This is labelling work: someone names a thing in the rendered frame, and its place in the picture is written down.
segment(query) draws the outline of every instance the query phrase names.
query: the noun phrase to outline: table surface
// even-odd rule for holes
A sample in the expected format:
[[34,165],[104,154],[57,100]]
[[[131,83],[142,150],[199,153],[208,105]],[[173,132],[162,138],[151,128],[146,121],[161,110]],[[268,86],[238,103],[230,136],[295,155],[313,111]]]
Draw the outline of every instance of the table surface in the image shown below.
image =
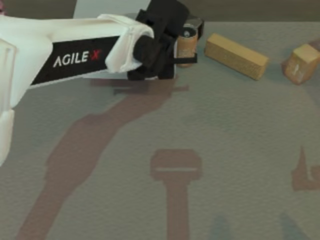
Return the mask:
[[[0,168],[1,240],[166,239],[166,212],[172,221],[177,209],[166,202],[174,184],[151,173],[161,155],[163,165],[201,168],[188,185],[190,240],[318,240],[320,184],[310,169],[320,164],[320,74],[296,86],[280,63],[319,29],[208,22],[198,64],[175,81],[75,79],[29,90]],[[269,56],[264,76],[205,57],[213,32]],[[175,196],[185,206],[183,192]]]

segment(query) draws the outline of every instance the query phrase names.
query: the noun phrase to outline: wooden cylinder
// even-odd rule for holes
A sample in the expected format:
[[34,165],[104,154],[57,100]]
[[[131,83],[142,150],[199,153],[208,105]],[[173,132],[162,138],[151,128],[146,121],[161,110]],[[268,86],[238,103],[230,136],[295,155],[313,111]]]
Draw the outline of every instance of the wooden cylinder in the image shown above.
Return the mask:
[[[197,51],[198,30],[192,24],[183,26],[182,35],[177,39],[177,58],[193,58]],[[177,64],[178,67],[191,67],[193,63]]]

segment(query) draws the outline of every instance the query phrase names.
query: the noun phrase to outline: wooden object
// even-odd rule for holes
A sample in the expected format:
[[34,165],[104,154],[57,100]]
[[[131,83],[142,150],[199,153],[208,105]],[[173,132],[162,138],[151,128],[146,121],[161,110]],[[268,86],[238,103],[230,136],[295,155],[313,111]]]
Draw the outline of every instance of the wooden object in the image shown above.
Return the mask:
[[320,53],[309,44],[293,50],[288,59],[284,75],[294,84],[300,85],[309,80],[319,63]]
[[216,33],[207,39],[204,54],[254,80],[262,77],[269,61],[268,57]]

